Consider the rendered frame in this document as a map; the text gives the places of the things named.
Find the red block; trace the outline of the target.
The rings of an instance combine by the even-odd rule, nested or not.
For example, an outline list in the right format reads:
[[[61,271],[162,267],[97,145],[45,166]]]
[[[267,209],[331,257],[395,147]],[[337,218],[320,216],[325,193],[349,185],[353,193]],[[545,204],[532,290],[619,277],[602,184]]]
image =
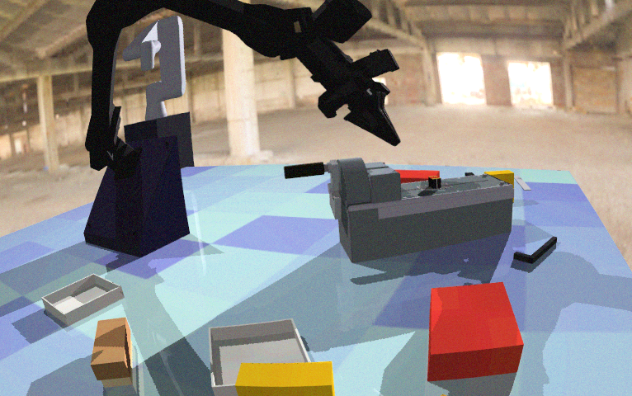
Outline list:
[[[410,182],[428,181],[428,177],[432,177],[432,176],[440,177],[440,171],[435,171],[435,170],[396,169],[396,172],[400,173],[401,184],[410,183]]]
[[[427,381],[518,371],[524,347],[503,282],[432,288]]]

